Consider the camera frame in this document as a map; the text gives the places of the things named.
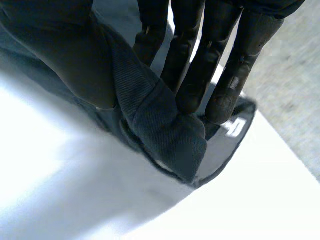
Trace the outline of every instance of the dark gray fabric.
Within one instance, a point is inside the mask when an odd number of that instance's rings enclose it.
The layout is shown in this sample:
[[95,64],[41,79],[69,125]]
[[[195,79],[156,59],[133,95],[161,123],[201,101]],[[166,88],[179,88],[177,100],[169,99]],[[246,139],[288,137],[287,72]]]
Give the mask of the dark gray fabric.
[[[141,27],[135,0],[96,0],[94,9],[98,11],[96,15],[102,23],[116,28],[133,44]],[[216,150],[213,150],[205,156],[205,130],[207,135],[214,137],[220,127],[207,123],[204,126],[196,115],[186,116],[179,113],[175,97],[163,81],[138,61],[130,45],[115,30],[107,26],[103,26],[103,29],[105,40],[111,46],[118,101],[117,108],[112,111],[99,111],[77,98],[50,68],[10,38],[3,29],[0,29],[0,39],[3,39],[0,41],[0,57],[19,66],[48,92],[79,106],[91,119],[124,144],[145,154],[147,159],[165,174],[197,188],[206,180],[212,179],[216,176],[215,172],[218,173],[231,159],[247,129],[229,143],[225,135],[211,138],[215,140],[209,141],[210,145],[214,146],[217,141],[219,145],[216,145],[215,149],[223,148],[224,151],[223,154],[217,154]],[[152,65],[152,69],[157,73],[161,72],[161,66],[165,62],[171,37],[172,32],[168,32]],[[248,123],[251,123],[253,116],[253,113],[247,116]],[[212,172],[202,172],[203,168],[211,169]]]

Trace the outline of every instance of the black glove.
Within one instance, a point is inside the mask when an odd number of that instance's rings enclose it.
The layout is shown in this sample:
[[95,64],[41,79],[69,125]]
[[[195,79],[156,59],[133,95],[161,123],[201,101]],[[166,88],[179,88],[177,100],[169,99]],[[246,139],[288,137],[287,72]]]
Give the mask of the black glove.
[[[175,94],[177,93],[178,109],[185,114],[197,111],[230,34],[242,14],[232,53],[206,108],[209,121],[219,125],[225,123],[235,109],[262,48],[279,30],[284,18],[296,11],[303,2],[172,0],[175,32],[161,78]],[[136,36],[133,50],[143,63],[150,66],[164,39],[168,1],[138,0],[138,3],[143,27],[142,32]],[[192,64],[188,66],[197,40],[204,5],[200,46]]]

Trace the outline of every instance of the gloved finger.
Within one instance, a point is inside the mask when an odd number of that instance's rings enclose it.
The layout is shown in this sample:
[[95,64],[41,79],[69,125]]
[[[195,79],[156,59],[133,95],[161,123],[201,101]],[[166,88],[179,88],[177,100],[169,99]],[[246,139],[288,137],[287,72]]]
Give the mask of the gloved finger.
[[243,11],[233,50],[206,108],[206,117],[211,122],[223,124],[231,117],[262,48],[284,21],[247,9]]
[[166,36],[169,0],[138,0],[138,5],[142,31],[132,49],[150,67]]
[[106,27],[105,37],[112,46],[115,92],[130,135],[153,159],[191,183],[207,150],[203,123],[178,111],[172,91],[121,36]]
[[206,0],[199,48],[177,93],[185,114],[197,111],[219,65],[242,8],[220,0]]
[[176,93],[197,41],[205,0],[172,0],[171,5],[175,31],[161,78]]

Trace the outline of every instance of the gloved hand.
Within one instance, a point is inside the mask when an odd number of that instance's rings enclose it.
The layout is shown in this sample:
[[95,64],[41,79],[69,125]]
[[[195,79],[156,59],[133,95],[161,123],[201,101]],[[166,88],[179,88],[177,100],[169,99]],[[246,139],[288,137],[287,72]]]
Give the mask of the gloved hand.
[[203,123],[178,111],[170,89],[112,27],[96,19],[92,4],[0,1],[0,23],[75,96],[101,112],[119,113],[110,122],[117,121],[128,142],[191,184],[207,150]]
[[[178,109],[185,114],[197,111],[240,18],[232,52],[205,112],[212,123],[225,123],[232,115],[263,47],[282,26],[284,18],[303,2],[172,0],[175,32],[161,78],[176,94]],[[133,50],[143,63],[150,66],[165,37],[169,0],[138,0],[138,4],[142,31],[136,36]],[[195,58],[188,66],[204,5],[202,38]]]

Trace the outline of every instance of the finger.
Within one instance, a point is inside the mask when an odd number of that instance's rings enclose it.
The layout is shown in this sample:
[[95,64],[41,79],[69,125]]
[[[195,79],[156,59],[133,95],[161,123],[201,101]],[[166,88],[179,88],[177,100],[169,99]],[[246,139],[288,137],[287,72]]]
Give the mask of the finger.
[[201,105],[241,12],[223,1],[206,0],[200,45],[176,96],[181,112],[194,113]]
[[231,117],[262,48],[283,23],[284,19],[243,11],[233,50],[206,108],[211,122],[223,124]]
[[169,0],[138,0],[142,31],[135,37],[133,51],[148,67],[166,36]]
[[175,31],[161,78],[176,93],[195,47],[205,0],[172,0]]

